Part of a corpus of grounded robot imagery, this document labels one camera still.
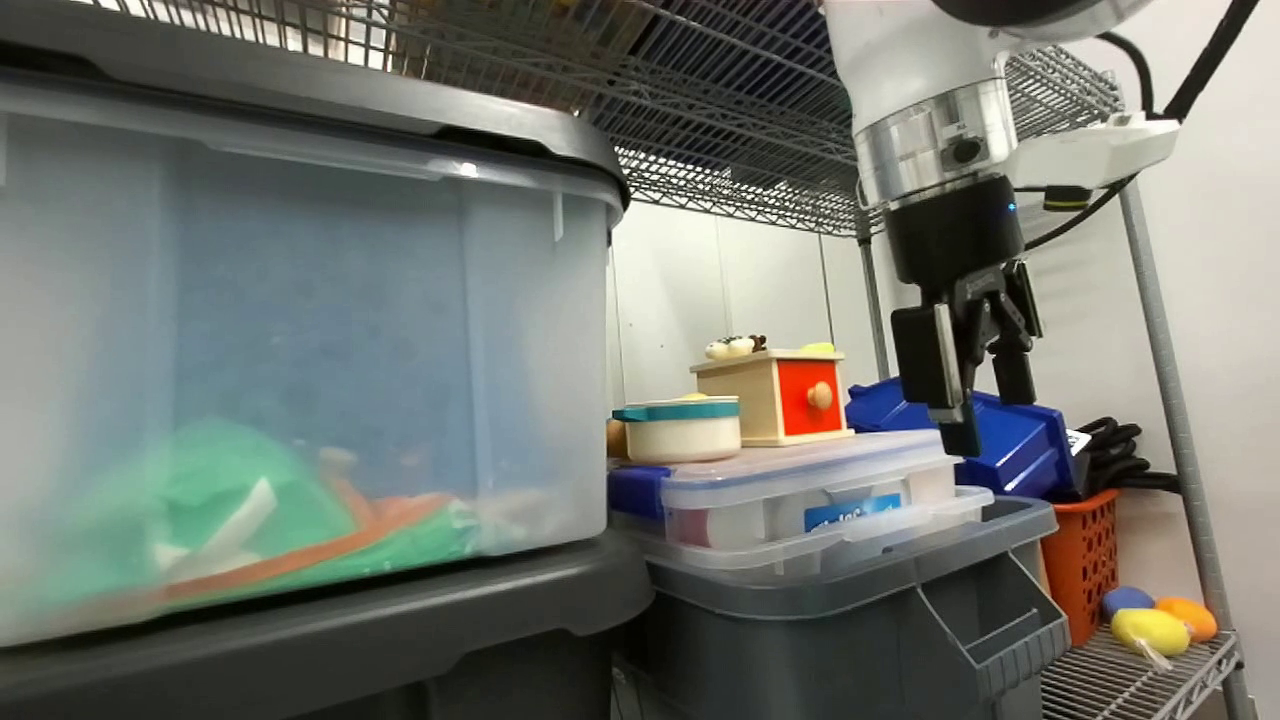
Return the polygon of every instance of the blue label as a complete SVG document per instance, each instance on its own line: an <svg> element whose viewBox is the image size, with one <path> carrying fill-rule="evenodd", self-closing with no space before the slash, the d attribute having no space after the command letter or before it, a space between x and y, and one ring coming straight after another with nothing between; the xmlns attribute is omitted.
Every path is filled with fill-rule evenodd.
<svg viewBox="0 0 1280 720"><path fill-rule="evenodd" d="M903 510L903 492L851 492L851 498L832 498L829 505L803 510L803 533L814 533L822 526L839 526L851 516L879 516Z"/></svg>

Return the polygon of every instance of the orange container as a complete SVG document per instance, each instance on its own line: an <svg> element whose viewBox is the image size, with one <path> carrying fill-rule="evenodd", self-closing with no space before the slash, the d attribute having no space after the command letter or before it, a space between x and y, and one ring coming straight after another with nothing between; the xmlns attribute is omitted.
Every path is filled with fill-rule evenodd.
<svg viewBox="0 0 1280 720"><path fill-rule="evenodd" d="M1054 505L1061 533L1042 541L1047 591L1069 614L1072 644L1101 633L1102 595L1117 590L1117 500L1120 492L1101 492Z"/></svg>

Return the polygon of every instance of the gray plastic bin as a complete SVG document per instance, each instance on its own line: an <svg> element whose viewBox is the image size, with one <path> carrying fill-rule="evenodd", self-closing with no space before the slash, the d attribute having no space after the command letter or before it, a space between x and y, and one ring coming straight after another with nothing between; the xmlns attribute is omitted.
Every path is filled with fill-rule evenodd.
<svg viewBox="0 0 1280 720"><path fill-rule="evenodd" d="M2 720L603 720L630 546L392 578L0 655Z"/></svg>
<svg viewBox="0 0 1280 720"><path fill-rule="evenodd" d="M1037 720L1037 673L1069 629L1016 554L1053 530L1053 510L998 500L976 530L803 586L650 563L658 599L623 633L620 716Z"/></svg>

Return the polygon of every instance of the wire shelf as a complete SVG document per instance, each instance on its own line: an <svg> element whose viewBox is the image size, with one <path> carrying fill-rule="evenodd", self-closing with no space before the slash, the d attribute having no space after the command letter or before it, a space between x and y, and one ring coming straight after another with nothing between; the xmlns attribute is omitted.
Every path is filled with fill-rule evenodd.
<svg viewBox="0 0 1280 720"><path fill-rule="evenodd" d="M595 122L637 199L857 236L857 151L811 0L82 0ZM1063 50L1007 63L1019 135L1120 108Z"/></svg>
<svg viewBox="0 0 1280 720"><path fill-rule="evenodd" d="M1194 709L1241 670L1241 639L1190 648L1171 673L1096 636L1042 677L1047 720L1190 720Z"/></svg>

